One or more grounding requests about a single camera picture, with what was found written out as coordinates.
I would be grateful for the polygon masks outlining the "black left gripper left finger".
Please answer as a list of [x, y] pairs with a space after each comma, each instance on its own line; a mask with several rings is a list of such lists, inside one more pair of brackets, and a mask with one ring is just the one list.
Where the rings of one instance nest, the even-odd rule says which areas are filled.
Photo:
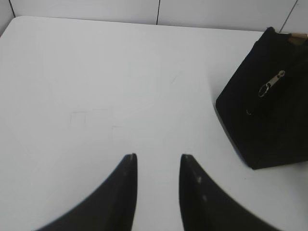
[[137, 156], [127, 154], [91, 195], [39, 230], [130, 231], [136, 209], [137, 191]]

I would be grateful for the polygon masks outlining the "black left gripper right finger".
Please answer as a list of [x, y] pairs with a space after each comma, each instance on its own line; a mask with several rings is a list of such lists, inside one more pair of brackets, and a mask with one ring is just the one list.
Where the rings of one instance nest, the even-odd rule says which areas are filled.
[[229, 197], [190, 154], [180, 161], [180, 212], [186, 231], [267, 231], [269, 225]]

